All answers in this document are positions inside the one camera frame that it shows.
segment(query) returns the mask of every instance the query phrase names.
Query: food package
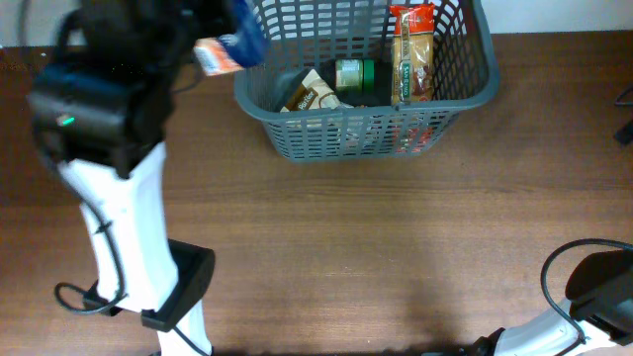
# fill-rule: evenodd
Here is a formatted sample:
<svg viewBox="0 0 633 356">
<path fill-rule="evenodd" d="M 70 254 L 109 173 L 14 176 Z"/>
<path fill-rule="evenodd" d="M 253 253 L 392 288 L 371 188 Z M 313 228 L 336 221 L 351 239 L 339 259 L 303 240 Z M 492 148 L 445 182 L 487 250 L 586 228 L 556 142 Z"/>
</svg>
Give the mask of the food package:
<svg viewBox="0 0 633 356">
<path fill-rule="evenodd" d="M 301 82 L 295 94 L 281 109 L 282 113 L 314 109 L 336 109 L 341 103 L 327 83 L 312 69 Z"/>
<path fill-rule="evenodd" d="M 433 98 L 433 11 L 435 5 L 391 6 L 397 17 L 392 59 L 392 104 L 430 101 Z"/>
</svg>

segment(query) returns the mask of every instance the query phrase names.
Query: gray plastic basket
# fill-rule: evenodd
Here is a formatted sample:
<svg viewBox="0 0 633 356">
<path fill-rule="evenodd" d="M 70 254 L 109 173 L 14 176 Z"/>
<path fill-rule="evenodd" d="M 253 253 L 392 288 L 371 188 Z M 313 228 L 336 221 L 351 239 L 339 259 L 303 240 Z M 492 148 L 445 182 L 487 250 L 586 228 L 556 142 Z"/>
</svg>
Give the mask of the gray plastic basket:
<svg viewBox="0 0 633 356">
<path fill-rule="evenodd" d="M 364 109 L 274 112 L 279 93 L 305 67 L 332 58 L 391 62 L 395 17 L 388 6 L 435 4 L 434 100 Z M 499 74 L 480 0 L 254 1 L 271 50 L 235 76 L 241 108 L 296 162 L 411 156 L 433 146 L 460 112 L 497 93 Z"/>
</svg>

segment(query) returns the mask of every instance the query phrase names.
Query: wood grain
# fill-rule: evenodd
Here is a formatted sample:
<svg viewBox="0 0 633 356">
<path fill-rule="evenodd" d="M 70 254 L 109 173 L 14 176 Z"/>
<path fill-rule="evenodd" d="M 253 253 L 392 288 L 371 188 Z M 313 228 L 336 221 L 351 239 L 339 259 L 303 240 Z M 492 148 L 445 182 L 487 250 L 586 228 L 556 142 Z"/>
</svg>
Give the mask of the wood grain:
<svg viewBox="0 0 633 356">
<path fill-rule="evenodd" d="M 632 40 L 495 36 L 497 97 L 412 159 L 292 164 L 234 103 L 231 77 L 178 97 L 165 213 L 170 237 L 218 255 L 205 296 L 216 348 L 430 350 L 543 312 L 553 249 L 633 241 L 633 151 L 612 138 L 631 120 L 613 100 L 633 82 Z M 0 72 L 0 354 L 147 355 L 157 339 L 137 315 L 77 317 L 53 301 L 56 282 L 89 286 L 97 271 L 76 202 L 35 158 L 29 85 Z M 556 299 L 592 251 L 556 263 Z"/>
</svg>

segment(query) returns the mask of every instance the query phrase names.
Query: green jar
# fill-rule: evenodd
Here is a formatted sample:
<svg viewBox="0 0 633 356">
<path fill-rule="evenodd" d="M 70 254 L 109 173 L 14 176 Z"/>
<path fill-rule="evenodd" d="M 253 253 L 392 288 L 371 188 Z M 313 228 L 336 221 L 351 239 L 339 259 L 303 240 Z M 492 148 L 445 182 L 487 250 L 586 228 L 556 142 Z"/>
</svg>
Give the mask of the green jar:
<svg viewBox="0 0 633 356">
<path fill-rule="evenodd" d="M 339 59 L 336 61 L 337 92 L 374 92 L 374 60 Z"/>
</svg>

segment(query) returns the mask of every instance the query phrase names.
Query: green led light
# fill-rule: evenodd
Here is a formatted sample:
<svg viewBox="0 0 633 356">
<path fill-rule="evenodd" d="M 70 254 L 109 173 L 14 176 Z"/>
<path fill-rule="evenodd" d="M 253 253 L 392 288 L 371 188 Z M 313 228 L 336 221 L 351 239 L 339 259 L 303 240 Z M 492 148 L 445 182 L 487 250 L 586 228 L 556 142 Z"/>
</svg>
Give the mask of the green led light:
<svg viewBox="0 0 633 356">
<path fill-rule="evenodd" d="M 70 124 L 72 124 L 72 123 L 74 123 L 74 122 L 75 122 L 75 118 L 68 118 L 68 119 L 64 120 L 64 121 L 61 123 L 61 125 L 62 125 L 62 126 L 68 126 L 68 125 L 70 125 Z"/>
</svg>

